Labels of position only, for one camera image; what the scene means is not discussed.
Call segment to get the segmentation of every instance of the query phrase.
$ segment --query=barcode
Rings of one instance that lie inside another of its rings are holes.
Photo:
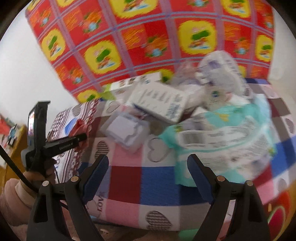
[[[204,144],[203,133],[184,133],[183,140],[185,144]]]

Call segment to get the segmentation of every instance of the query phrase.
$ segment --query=metal screw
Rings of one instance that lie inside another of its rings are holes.
[[[253,182],[250,181],[250,180],[246,181],[246,183],[247,183],[247,185],[250,186],[250,187],[253,186]]]
[[[217,180],[219,182],[224,182],[225,181],[225,177],[223,177],[223,176],[217,176]]]
[[[77,182],[79,180],[79,177],[77,176],[74,176],[74,177],[71,177],[71,182]]]
[[[49,184],[49,181],[44,181],[44,182],[42,183],[42,186],[46,187],[46,186],[48,186],[48,184]]]

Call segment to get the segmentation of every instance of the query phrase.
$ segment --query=phone screen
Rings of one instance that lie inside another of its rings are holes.
[[[35,120],[35,112],[32,111],[29,115],[29,120],[28,120],[28,135],[29,136],[34,135],[34,120]]]

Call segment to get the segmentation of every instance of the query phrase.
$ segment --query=wooden furniture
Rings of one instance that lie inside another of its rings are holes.
[[[21,170],[21,172],[24,172],[25,167],[22,164],[21,151],[28,146],[27,127],[22,126],[17,136],[16,143],[14,144],[14,147],[8,152],[8,155]],[[4,190],[5,183],[11,178],[19,179],[8,165],[6,165],[6,167],[0,166],[0,193],[2,193]]]

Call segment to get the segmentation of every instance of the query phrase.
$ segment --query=black handheld device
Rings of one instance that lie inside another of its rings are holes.
[[[22,162],[27,170],[32,170],[46,176],[44,162],[75,148],[80,141],[85,141],[85,133],[73,137],[64,137],[52,142],[46,141],[47,108],[50,101],[38,102],[30,111],[28,118],[28,148],[21,153]]]

